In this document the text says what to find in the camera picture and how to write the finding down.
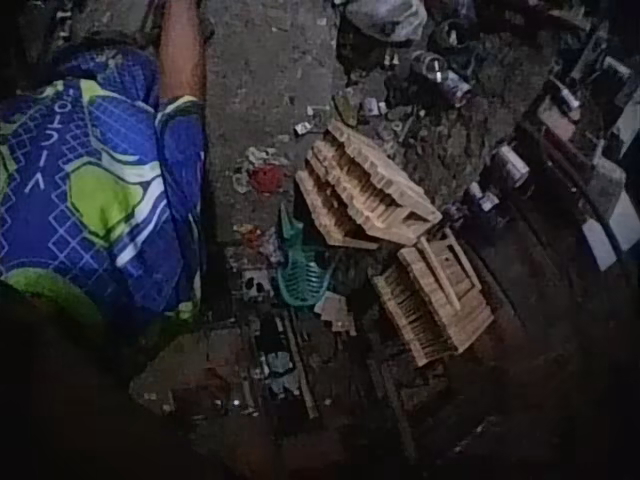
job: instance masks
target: wooden pallet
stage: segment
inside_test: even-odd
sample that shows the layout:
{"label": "wooden pallet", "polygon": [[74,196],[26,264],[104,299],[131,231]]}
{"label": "wooden pallet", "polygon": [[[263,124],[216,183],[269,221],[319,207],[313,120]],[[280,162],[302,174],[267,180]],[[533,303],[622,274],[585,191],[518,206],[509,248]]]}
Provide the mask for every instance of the wooden pallet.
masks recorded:
{"label": "wooden pallet", "polygon": [[398,252],[373,279],[382,304],[418,366],[466,350],[493,320],[480,282],[449,230]]}
{"label": "wooden pallet", "polygon": [[442,215],[424,191],[370,139],[333,121],[307,155],[305,170],[325,195],[376,238],[413,245]]}
{"label": "wooden pallet", "polygon": [[378,248],[378,242],[370,239],[362,227],[349,217],[342,200],[312,169],[299,171],[296,181],[314,223],[329,245],[366,250]]}

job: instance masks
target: debris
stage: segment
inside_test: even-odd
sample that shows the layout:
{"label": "debris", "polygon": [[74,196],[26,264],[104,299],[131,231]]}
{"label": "debris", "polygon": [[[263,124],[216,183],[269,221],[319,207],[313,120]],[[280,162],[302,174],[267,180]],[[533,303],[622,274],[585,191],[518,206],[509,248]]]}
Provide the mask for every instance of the debris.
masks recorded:
{"label": "debris", "polygon": [[400,120],[396,120],[395,122],[391,123],[391,130],[396,132],[397,135],[400,135],[403,125],[404,124]]}
{"label": "debris", "polygon": [[352,337],[356,336],[353,314],[349,312],[345,297],[327,292],[313,311],[320,315],[321,320],[331,323],[332,332],[349,332]]}
{"label": "debris", "polygon": [[233,188],[240,194],[245,194],[251,190],[249,184],[249,170],[242,166],[236,167],[233,176],[231,177]]}
{"label": "debris", "polygon": [[380,107],[378,100],[373,97],[367,97],[362,101],[362,111],[367,117],[377,117],[380,115]]}
{"label": "debris", "polygon": [[411,115],[413,111],[413,107],[410,105],[400,105],[395,107],[387,112],[385,115],[386,119],[390,122],[395,122],[396,120],[403,120],[405,117]]}
{"label": "debris", "polygon": [[249,182],[254,190],[262,195],[273,195],[282,191],[284,171],[279,165],[263,165],[254,168],[249,174]]}
{"label": "debris", "polygon": [[562,114],[560,109],[547,97],[538,107],[538,118],[558,138],[568,141],[576,131],[576,127]]}
{"label": "debris", "polygon": [[503,145],[496,152],[496,158],[505,172],[505,179],[510,188],[518,188],[529,176],[529,166],[508,145]]}
{"label": "debris", "polygon": [[250,223],[240,223],[233,226],[233,231],[239,233],[240,235],[246,235],[256,228],[258,227],[256,227],[255,225],[251,225]]}
{"label": "debris", "polygon": [[458,19],[442,22],[432,34],[438,52],[453,53],[469,45],[469,27]]}
{"label": "debris", "polygon": [[293,130],[296,132],[296,136],[302,137],[303,135],[309,133],[312,128],[313,125],[311,125],[309,122],[301,122],[293,127]]}
{"label": "debris", "polygon": [[302,363],[302,358],[300,358],[300,351],[298,350],[298,344],[296,342],[295,333],[293,331],[293,327],[291,326],[291,320],[289,316],[286,315],[284,318],[284,326],[285,331],[287,333],[287,340],[289,340],[289,348],[291,349],[291,353],[293,355],[293,361],[295,362],[298,370],[300,371],[300,389],[302,390],[302,398],[304,399],[304,403],[307,407],[307,413],[309,418],[313,419],[319,415],[318,408],[316,407],[316,402],[313,399],[313,395],[311,394],[311,389],[309,388],[309,383],[307,381],[307,376],[304,372],[304,365]]}
{"label": "debris", "polygon": [[307,105],[307,115],[315,117],[316,115],[324,115],[331,111],[327,105]]}
{"label": "debris", "polygon": [[411,56],[411,67],[429,81],[442,83],[447,79],[449,69],[447,61],[437,53],[418,51]]}
{"label": "debris", "polygon": [[467,189],[469,194],[478,202],[483,212],[488,212],[500,203],[500,199],[492,192],[483,192],[477,182],[473,182]]}
{"label": "debris", "polygon": [[421,0],[353,0],[345,15],[361,31],[384,42],[419,40],[427,22]]}
{"label": "debris", "polygon": [[398,259],[372,281],[416,364],[465,351],[493,314],[452,233],[445,229],[443,239],[431,242],[423,237],[400,250]]}
{"label": "debris", "polygon": [[564,110],[571,116],[572,113],[580,109],[580,100],[578,100],[567,87],[565,87],[554,77],[551,77],[551,81],[558,87]]}
{"label": "debris", "polygon": [[416,117],[412,115],[404,123],[404,125],[402,126],[402,130],[400,130],[400,133],[398,134],[398,143],[402,144],[402,142],[404,142],[404,139],[407,137],[407,133],[409,133],[409,129],[411,128],[411,125],[413,125],[413,121],[415,120],[415,118]]}
{"label": "debris", "polygon": [[333,96],[333,104],[336,107],[340,119],[346,125],[350,127],[358,125],[358,107],[352,90],[346,89],[336,93]]}
{"label": "debris", "polygon": [[242,244],[250,250],[258,250],[260,247],[260,238],[262,237],[262,230],[256,225],[242,224],[233,227],[234,231],[240,233],[242,237]]}
{"label": "debris", "polygon": [[258,150],[256,147],[249,147],[245,152],[245,156],[254,167],[264,165],[267,158],[269,158],[269,154],[266,151]]}
{"label": "debris", "polygon": [[378,134],[378,137],[380,137],[380,140],[382,140],[383,142],[393,140],[393,130],[391,130],[391,128],[386,123],[381,123],[376,130],[376,133]]}
{"label": "debris", "polygon": [[471,85],[452,70],[447,72],[446,78],[439,85],[445,97],[456,108],[462,107],[471,96]]}
{"label": "debris", "polygon": [[284,256],[280,250],[280,242],[278,241],[276,227],[271,227],[262,234],[258,251],[267,257],[269,263],[274,267],[284,261]]}
{"label": "debris", "polygon": [[273,288],[266,270],[242,272],[242,298],[246,301],[262,302],[273,296]]}
{"label": "debris", "polygon": [[382,151],[387,157],[393,158],[398,151],[398,144],[394,140],[384,142],[384,145],[382,145]]}
{"label": "debris", "polygon": [[613,57],[605,57],[604,62],[602,63],[602,68],[615,71],[623,80],[628,80],[633,73],[629,67]]}

